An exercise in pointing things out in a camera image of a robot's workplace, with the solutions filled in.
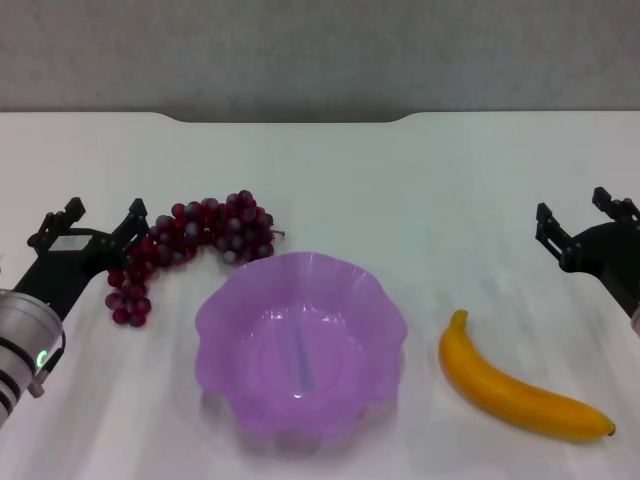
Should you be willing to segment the yellow banana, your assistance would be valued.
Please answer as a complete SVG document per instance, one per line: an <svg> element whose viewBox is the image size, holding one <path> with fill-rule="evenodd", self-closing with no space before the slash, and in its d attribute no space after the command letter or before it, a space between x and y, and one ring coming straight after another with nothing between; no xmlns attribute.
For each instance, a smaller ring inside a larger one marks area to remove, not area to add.
<svg viewBox="0 0 640 480"><path fill-rule="evenodd" d="M599 410L526 384L490 364L471 341L467 319L467 311L455 311L439 341L441 367L466 400L521 429L572 442L616 433L614 422Z"/></svg>

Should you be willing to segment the purple wavy plastic bowl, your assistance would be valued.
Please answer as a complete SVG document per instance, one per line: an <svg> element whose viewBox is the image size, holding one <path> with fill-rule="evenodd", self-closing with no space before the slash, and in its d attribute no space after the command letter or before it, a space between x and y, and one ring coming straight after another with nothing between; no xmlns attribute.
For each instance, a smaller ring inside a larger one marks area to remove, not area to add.
<svg viewBox="0 0 640 480"><path fill-rule="evenodd" d="M372 273L325 254L240 267L195 327L198 384L254 435L338 436L398 394L403 315Z"/></svg>

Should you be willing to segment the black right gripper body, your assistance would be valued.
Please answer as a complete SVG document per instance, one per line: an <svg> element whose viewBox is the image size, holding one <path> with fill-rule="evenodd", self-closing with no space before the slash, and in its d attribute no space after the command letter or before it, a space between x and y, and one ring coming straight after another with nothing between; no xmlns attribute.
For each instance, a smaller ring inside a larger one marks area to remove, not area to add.
<svg viewBox="0 0 640 480"><path fill-rule="evenodd" d="M640 307L640 221L610 222L572 237L560 268L597 278L628 316Z"/></svg>

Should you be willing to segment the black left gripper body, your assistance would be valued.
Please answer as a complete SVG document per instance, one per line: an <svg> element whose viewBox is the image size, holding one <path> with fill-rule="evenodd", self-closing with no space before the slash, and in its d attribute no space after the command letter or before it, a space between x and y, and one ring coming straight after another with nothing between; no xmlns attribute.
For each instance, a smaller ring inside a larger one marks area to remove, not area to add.
<svg viewBox="0 0 640 480"><path fill-rule="evenodd" d="M71 229L35 247L37 259L13 291L39 300L63 320L96 275L124 265L128 245L122 229Z"/></svg>

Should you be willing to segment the dark red grape bunch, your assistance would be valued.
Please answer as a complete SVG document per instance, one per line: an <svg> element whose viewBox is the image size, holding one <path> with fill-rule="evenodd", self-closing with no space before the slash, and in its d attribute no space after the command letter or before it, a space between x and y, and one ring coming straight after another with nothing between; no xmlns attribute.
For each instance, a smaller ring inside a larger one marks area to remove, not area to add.
<svg viewBox="0 0 640 480"><path fill-rule="evenodd" d="M127 255L125 266L108 272L112 292L105 304L114 323L141 328L152 310L148 281L157 272L182 266L201 251L212 250L231 266L268 258L275 252L276 239L284 236L246 189L223 201L208 197L176 203L170 214L156 219Z"/></svg>

